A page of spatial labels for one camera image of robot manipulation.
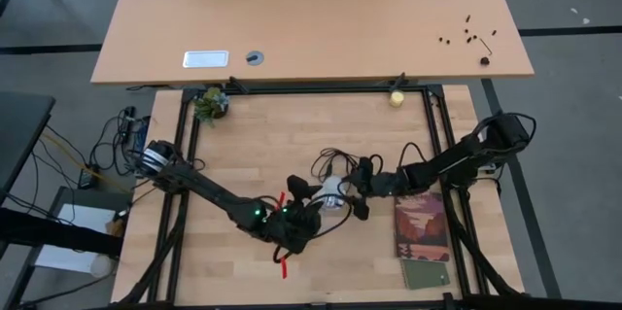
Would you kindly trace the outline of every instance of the potted plant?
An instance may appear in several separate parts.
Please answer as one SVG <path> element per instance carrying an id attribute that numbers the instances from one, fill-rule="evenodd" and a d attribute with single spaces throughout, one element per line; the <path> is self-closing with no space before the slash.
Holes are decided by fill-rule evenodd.
<path id="1" fill-rule="evenodd" d="M 194 115 L 214 127 L 214 120 L 224 117 L 229 110 L 229 97 L 217 87 L 210 87 L 194 101 Z"/>

